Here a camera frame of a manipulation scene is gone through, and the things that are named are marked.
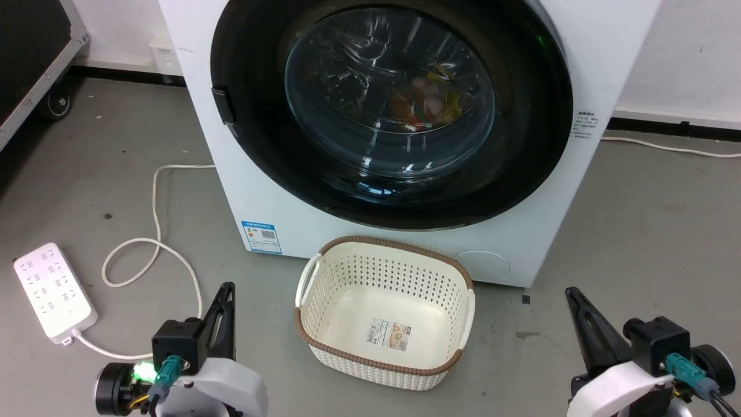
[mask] white washing machine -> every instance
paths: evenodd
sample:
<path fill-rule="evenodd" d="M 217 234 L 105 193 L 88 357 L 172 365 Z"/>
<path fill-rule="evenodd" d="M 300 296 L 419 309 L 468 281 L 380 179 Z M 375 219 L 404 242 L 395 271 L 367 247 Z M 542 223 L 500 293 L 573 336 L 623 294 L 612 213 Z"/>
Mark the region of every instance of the white washing machine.
<path fill-rule="evenodd" d="M 247 250 L 529 287 L 659 0 L 160 0 Z"/>

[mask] white power strip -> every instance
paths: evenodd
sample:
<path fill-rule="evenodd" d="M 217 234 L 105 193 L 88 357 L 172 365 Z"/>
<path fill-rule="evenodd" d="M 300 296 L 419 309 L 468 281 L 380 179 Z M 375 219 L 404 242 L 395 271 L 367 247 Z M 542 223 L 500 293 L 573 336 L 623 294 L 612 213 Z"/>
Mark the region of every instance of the white power strip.
<path fill-rule="evenodd" d="M 13 267 L 52 342 L 69 346 L 73 329 L 81 332 L 98 320 L 98 313 L 55 243 L 20 257 Z"/>

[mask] black door rim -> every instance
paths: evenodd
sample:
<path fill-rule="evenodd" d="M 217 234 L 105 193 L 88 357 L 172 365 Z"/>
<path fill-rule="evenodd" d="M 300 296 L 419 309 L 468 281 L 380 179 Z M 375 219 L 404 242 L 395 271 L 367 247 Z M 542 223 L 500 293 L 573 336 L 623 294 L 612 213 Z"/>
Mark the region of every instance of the black door rim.
<path fill-rule="evenodd" d="M 212 81 L 226 100 L 223 105 L 217 100 L 219 113 L 238 143 L 263 172 L 300 200 L 373 227 L 452 229 L 516 206 L 558 163 L 571 130 L 571 81 L 558 40 L 524 2 L 289 0 L 282 2 L 285 10 L 278 17 L 268 14 L 269 3 L 227 4 L 213 39 Z M 335 161 L 307 145 L 304 131 L 288 110 L 282 83 L 276 82 L 282 81 L 291 48 L 309 28 L 357 8 L 402 8 L 436 19 L 472 47 L 494 85 L 499 111 L 491 143 L 471 166 L 440 180 L 436 188 L 428 187 L 425 197 L 433 203 L 393 206 L 364 200 Z M 256 34 L 259 44 L 245 41 Z M 496 161 L 501 166 L 498 172 L 487 167 L 494 165 L 493 158 L 501 159 Z M 471 190 L 455 194 L 465 187 Z"/>

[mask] round glass window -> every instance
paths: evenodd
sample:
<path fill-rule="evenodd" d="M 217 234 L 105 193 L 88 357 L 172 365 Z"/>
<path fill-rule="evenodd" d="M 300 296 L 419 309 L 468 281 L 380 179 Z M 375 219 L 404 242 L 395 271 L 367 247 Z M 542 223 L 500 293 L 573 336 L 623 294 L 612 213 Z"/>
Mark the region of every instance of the round glass window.
<path fill-rule="evenodd" d="M 476 53 L 413 11 L 354 9 L 291 49 L 285 91 L 309 139 L 361 176 L 446 174 L 486 141 L 495 96 Z"/>

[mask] laundry basket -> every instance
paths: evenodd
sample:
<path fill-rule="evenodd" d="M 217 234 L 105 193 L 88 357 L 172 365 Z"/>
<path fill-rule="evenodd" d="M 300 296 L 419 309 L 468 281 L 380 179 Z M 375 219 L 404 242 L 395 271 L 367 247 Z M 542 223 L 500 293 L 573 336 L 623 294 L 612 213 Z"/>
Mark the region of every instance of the laundry basket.
<path fill-rule="evenodd" d="M 471 278 L 455 260 L 389 240 L 341 237 L 304 268 L 294 318 L 323 364 L 377 384 L 429 390 L 460 359 L 475 306 Z"/>

